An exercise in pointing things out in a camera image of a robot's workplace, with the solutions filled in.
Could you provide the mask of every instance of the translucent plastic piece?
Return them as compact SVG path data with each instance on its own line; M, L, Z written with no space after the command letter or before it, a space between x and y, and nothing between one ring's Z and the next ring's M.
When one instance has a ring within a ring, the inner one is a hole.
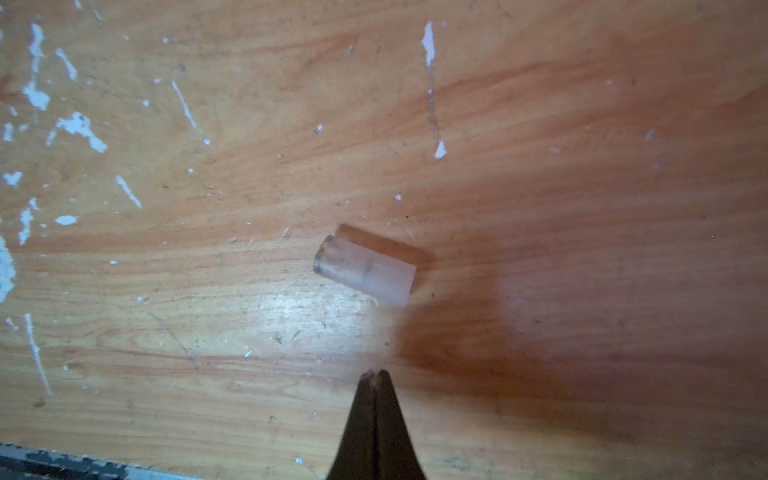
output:
M416 267L329 235L315 255L315 273L404 307Z

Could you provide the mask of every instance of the paint chip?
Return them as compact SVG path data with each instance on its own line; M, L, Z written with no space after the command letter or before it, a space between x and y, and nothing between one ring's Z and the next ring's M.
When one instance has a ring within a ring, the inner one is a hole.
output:
M0 303L5 302L5 296L13 290L13 279L16 269L13 267L13 257L5 245L5 239L0 235Z
M22 211L21 216L19 216L18 221L20 221L22 223L22 225L24 226L22 231L20 231L18 233L18 244L19 245L23 246L25 243L27 243L27 239L29 238L29 234L31 233L31 231L29 229L29 224L34 219L35 218L32 216L32 211L29 208L27 210Z
M448 151L445 149L445 142L440 139L440 142L437 144L437 151L435 151L435 159L440 160L443 158Z
M56 223L59 225L73 225L78 222L77 217L73 217L72 215L61 215L59 218L56 219Z
M432 22L427 23L424 27L422 45L424 45L424 50L426 51L427 68L431 68L432 62L435 60L435 36L432 33Z
M64 50L61 50L61 48L56 48L56 56L64 61L64 65L67 67L67 73L69 74L69 79L74 81L78 77L78 70L74 67L72 62L69 61L67 54L65 54Z
M64 118L58 119L56 127L48 133L48 138L45 140L46 146L51 146L53 140L56 138L56 133L59 128L63 128L69 134L80 135L81 137L87 138L88 144L91 145L91 148L100 154L103 154L105 151L107 151L107 144L101 141L101 139L94 135L94 132L91 131L91 119L79 111L73 113L72 116L67 120Z
M16 187L18 185L18 181L22 179L22 172L15 172L13 174L3 174L3 178L5 179L5 182L10 185L11 187Z
M43 364L40 361L40 347L38 347L35 343L35 335L32 333L32 317L29 313L24 315L24 321L27 323L27 337L29 340L29 347L32 348L32 356L35 358L35 365L38 367L40 379L43 381L43 386L45 387L45 395L53 396L53 392L51 391L51 384L48 383L48 377L45 375Z

